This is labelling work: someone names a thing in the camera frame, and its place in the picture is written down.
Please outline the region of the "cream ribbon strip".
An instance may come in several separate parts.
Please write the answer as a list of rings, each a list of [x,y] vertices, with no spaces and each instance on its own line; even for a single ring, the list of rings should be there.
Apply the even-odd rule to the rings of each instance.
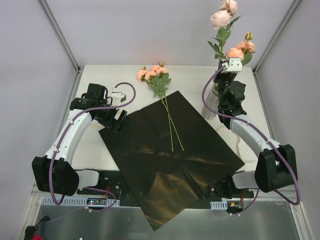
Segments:
[[[231,130],[227,129],[225,126],[219,126],[215,131],[222,137],[222,139],[227,143],[227,145],[233,150],[233,152],[245,163],[253,164],[253,159],[245,158],[241,155],[241,138]]]

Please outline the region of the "peach rose stem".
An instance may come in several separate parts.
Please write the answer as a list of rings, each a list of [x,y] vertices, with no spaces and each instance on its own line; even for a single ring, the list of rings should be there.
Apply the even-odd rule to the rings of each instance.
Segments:
[[[142,83],[146,83],[147,86],[148,86],[148,79],[149,77],[151,76],[151,73],[150,73],[150,70],[147,70],[147,68],[144,66],[143,68],[140,69],[140,71],[137,73],[137,80],[139,82],[142,82]]]
[[[160,64],[153,66],[149,73],[151,73],[151,75],[147,80],[148,86],[153,90],[154,96],[160,99],[160,102],[164,106],[167,114],[171,151],[174,151],[174,134],[177,137],[181,150],[184,151],[185,148],[182,144],[178,130],[170,114],[169,104],[166,95],[166,92],[169,89],[168,85],[171,83],[172,80],[170,78],[169,72],[164,67],[164,64],[161,62]]]

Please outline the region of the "peach rose stem top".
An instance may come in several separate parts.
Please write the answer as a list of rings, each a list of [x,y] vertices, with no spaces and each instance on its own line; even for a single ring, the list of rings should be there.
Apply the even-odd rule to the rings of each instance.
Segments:
[[[160,99],[160,102],[164,106],[167,114],[171,151],[174,151],[174,134],[177,137],[181,150],[184,151],[185,148],[182,144],[178,130],[170,114],[169,104],[166,95],[166,92],[169,89],[168,85],[171,83],[172,80],[170,78],[169,72],[164,67],[164,64],[161,62],[160,64],[153,66],[149,73],[151,73],[151,75],[147,80],[148,86],[153,90],[154,96]]]

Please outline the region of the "pale pink rose stem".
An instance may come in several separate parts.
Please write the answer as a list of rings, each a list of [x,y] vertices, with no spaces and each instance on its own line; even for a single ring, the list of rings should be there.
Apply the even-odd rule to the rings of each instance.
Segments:
[[[214,30],[217,30],[217,33],[213,38],[216,43],[208,41],[208,44],[214,51],[214,58],[220,62],[228,60],[224,47],[231,36],[233,24],[239,19],[239,17],[235,17],[237,11],[238,3],[236,0],[222,0],[219,10],[210,17],[210,24]]]

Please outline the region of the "black wrapping paper sheet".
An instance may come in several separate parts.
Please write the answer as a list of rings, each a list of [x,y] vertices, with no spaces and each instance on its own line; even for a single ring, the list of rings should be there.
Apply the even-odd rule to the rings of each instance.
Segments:
[[[99,132],[153,230],[244,165],[179,91],[167,101],[130,113],[120,132]]]

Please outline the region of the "orange rose stem with bud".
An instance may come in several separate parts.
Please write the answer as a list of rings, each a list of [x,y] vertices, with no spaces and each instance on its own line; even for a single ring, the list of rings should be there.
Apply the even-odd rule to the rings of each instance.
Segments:
[[[242,65],[247,65],[252,60],[253,54],[256,52],[256,45],[252,40],[253,34],[249,31],[245,34],[244,40],[226,53],[227,59],[240,58]]]

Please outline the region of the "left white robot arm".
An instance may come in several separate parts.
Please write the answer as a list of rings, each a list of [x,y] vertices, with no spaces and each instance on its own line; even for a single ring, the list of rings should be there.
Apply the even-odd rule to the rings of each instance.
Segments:
[[[122,129],[127,111],[119,106],[126,100],[125,93],[116,87],[111,93],[105,86],[90,83],[81,97],[69,107],[67,120],[52,147],[43,157],[36,156],[32,170],[39,191],[72,196],[88,187],[94,194],[105,191],[106,183],[93,169],[75,170],[72,161],[78,144],[93,121],[113,131]]]

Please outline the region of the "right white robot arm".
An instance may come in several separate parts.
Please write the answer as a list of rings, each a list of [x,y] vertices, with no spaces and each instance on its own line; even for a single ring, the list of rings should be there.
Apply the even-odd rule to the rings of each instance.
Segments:
[[[254,171],[236,173],[225,184],[225,192],[237,197],[243,188],[278,192],[293,185],[300,194],[296,153],[289,144],[281,144],[264,134],[242,108],[246,85],[235,80],[236,74],[218,73],[214,78],[218,93],[218,116],[222,124],[237,134],[257,156]]]

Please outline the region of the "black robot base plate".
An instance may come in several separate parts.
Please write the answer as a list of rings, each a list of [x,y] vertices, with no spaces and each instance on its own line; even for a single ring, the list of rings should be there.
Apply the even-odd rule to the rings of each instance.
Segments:
[[[121,207],[139,207],[124,177],[116,170],[99,170],[99,179],[95,189],[107,190],[112,192],[119,200]],[[226,199],[228,208],[232,210],[241,210],[244,208],[244,199],[253,199],[254,193],[248,188],[237,189],[231,182],[231,177],[220,181],[216,186],[212,187],[198,200],[194,201],[188,209],[210,209],[211,203],[221,203]]]

